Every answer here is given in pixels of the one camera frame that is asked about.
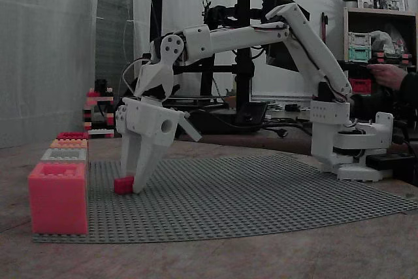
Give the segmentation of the person's bare hand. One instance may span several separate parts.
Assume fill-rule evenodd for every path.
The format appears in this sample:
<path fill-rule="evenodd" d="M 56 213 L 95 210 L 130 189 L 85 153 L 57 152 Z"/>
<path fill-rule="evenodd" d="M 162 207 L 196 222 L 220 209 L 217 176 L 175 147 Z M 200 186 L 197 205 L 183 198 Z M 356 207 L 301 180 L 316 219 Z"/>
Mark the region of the person's bare hand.
<path fill-rule="evenodd" d="M 396 65 L 371 64 L 367 69 L 374 75 L 376 82 L 386 88 L 398 91 L 407 72 Z"/>

